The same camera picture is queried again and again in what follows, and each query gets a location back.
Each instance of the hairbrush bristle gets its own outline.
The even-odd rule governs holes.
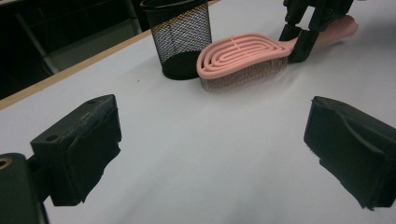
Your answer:
[[[213,79],[201,78],[201,83],[206,91],[222,91],[257,80],[261,77],[279,73],[284,70],[287,65],[288,57],[277,58],[262,63],[255,63],[225,77]]]

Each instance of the pink hairbrush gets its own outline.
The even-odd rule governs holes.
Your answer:
[[[359,25],[350,16],[329,24],[317,43],[354,35]],[[197,72],[207,91],[246,83],[286,68],[297,38],[282,42],[268,36],[248,33],[234,35],[208,45],[200,53]]]

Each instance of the hairbrush handle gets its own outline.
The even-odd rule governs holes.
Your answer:
[[[352,36],[358,31],[359,25],[351,16],[344,16],[327,26],[327,29],[319,34],[317,43],[327,43],[344,37]]]

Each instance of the table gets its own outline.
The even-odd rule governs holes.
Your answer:
[[[395,206],[361,209],[303,136],[316,95],[396,127],[395,7],[356,1],[354,36],[220,94],[204,91],[199,79],[164,77],[143,33],[2,101],[0,154],[30,157],[29,142],[50,125],[113,93],[121,153],[85,203],[46,200],[51,223],[394,223]],[[286,15],[281,2],[260,0],[222,0],[209,12],[213,40],[245,32],[278,38]]]

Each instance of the mesh cup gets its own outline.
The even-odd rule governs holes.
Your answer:
[[[196,62],[212,42],[207,0],[145,0],[155,47],[166,77],[198,77]]]

